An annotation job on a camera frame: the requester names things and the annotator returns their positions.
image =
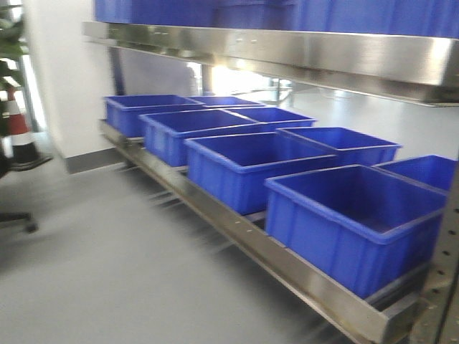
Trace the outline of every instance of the wall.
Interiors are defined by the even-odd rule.
[[[64,158],[105,150],[98,132],[102,96],[113,94],[107,48],[88,42],[82,23],[92,0],[23,0],[27,39],[49,133]]]

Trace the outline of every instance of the orange traffic cone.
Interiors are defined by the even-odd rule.
[[[49,154],[41,154],[35,147],[32,134],[27,128],[24,116],[14,98],[14,88],[8,90],[8,102],[6,104],[9,112],[8,127],[13,148],[13,158],[10,169],[13,171],[31,170],[52,159]]]

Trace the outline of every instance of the chair base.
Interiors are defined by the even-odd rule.
[[[27,233],[33,233],[38,230],[38,224],[34,220],[32,213],[0,213],[0,224],[13,224],[17,221],[25,221],[24,230]]]

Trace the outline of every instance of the plastic bin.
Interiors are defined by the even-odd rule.
[[[95,0],[101,22],[210,27],[215,0]]]
[[[178,95],[120,95],[105,97],[107,123],[118,129],[124,136],[143,136],[143,122],[139,115],[146,113],[168,113],[173,111],[196,110],[202,108],[196,100]]]
[[[289,128],[285,130],[306,139],[312,145],[330,149],[339,165],[372,166],[394,160],[397,149],[393,142],[375,138],[345,128]]]
[[[283,1],[220,0],[215,11],[216,27],[233,29],[283,29]]]
[[[331,167],[335,156],[285,133],[187,140],[188,177],[240,214],[266,210],[266,178]]]
[[[456,0],[299,0],[290,29],[458,38],[458,18]]]
[[[187,164],[187,138],[205,136],[259,133],[262,124],[224,110],[184,111],[142,115],[146,123],[146,149],[170,166]]]
[[[457,162],[442,156],[421,156],[402,161],[393,161],[376,165],[385,171],[409,178],[432,187],[436,191],[448,193],[453,182]]]
[[[427,262],[445,195],[366,166],[268,179],[267,233],[365,298]]]
[[[278,128],[311,127],[317,121],[278,107],[241,107],[227,110],[264,123],[265,132],[275,131]]]
[[[265,106],[261,102],[253,102],[250,100],[244,100],[238,97],[215,97],[215,96],[204,96],[204,97],[190,97],[190,99],[196,100],[204,104],[206,108],[235,108],[235,107],[259,107]]]

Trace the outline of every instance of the metal shelf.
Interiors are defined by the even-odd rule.
[[[425,105],[459,105],[459,40],[85,22],[97,43]]]
[[[235,213],[193,184],[183,170],[167,165],[142,148],[138,140],[127,139],[104,120],[100,130],[123,156],[174,192],[355,343],[393,344],[409,335],[418,299],[415,288],[422,286],[426,267],[363,300],[266,235],[250,221],[258,216]]]

